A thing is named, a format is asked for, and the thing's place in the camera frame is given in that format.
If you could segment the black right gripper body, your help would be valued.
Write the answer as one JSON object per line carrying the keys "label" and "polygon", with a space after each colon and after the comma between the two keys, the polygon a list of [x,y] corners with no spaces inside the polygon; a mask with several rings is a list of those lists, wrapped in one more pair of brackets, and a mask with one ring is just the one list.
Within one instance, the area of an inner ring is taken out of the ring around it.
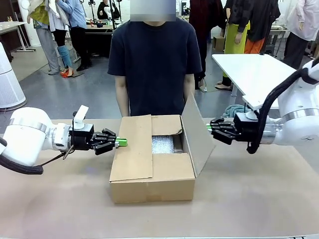
{"label": "black right gripper body", "polygon": [[238,142],[254,142],[258,133],[258,119],[255,114],[254,119],[246,116],[246,113],[237,113],[233,123],[235,127],[235,140]]}

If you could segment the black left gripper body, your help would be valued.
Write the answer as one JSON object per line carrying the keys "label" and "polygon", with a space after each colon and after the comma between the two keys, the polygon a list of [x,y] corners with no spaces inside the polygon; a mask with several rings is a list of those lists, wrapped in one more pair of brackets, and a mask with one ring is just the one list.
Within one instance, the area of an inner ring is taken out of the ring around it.
{"label": "black left gripper body", "polygon": [[91,139],[94,134],[94,125],[86,123],[82,129],[69,128],[68,146],[74,150],[87,151],[92,149]]}

